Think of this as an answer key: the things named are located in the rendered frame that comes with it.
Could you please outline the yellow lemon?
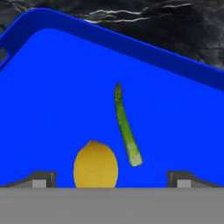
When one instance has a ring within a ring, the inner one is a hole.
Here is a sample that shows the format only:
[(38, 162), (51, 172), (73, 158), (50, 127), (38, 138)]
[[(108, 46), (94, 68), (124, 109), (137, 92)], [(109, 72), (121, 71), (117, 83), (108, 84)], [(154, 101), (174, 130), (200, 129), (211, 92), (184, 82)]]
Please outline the yellow lemon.
[(106, 144), (89, 141), (80, 149), (73, 164), (77, 188), (114, 188), (117, 180), (116, 155)]

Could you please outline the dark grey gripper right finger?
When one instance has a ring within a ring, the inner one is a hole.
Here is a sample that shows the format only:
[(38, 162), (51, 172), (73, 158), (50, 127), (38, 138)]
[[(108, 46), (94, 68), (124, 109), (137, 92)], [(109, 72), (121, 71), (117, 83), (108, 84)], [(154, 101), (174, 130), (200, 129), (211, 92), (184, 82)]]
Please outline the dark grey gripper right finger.
[(217, 185), (215, 183), (198, 178), (190, 171), (168, 171), (166, 176), (166, 186), (170, 188), (224, 188), (224, 185)]

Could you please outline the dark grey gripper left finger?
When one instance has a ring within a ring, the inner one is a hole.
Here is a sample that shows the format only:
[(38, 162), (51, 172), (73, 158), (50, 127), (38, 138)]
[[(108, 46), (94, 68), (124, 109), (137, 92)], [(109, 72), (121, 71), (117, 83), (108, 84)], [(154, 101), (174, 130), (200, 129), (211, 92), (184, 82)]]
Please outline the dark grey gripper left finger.
[(33, 171), (25, 178), (2, 185), (2, 188), (55, 188), (56, 171)]

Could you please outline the green asparagus spear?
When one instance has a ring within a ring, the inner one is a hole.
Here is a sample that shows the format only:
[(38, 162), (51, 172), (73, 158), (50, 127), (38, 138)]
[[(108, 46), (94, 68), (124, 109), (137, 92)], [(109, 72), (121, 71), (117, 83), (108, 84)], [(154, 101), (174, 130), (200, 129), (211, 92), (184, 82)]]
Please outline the green asparagus spear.
[(137, 167), (143, 164), (143, 158), (137, 146), (137, 141), (134, 138), (130, 123), (125, 112), (125, 108), (123, 105), (123, 89), (120, 82), (115, 84), (114, 100), (116, 118), (127, 152), (129, 164), (132, 167)]

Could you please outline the blue tray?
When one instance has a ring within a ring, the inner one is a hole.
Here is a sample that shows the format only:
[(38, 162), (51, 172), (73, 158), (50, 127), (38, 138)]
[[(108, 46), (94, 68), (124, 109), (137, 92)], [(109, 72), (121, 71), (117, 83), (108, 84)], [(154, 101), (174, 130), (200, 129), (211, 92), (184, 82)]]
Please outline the blue tray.
[[(120, 187), (163, 187), (168, 171), (224, 186), (224, 71), (55, 10), (30, 10), (0, 36), (0, 185), (54, 170), (73, 185), (77, 152), (108, 145)], [(143, 164), (132, 167), (122, 100)]]

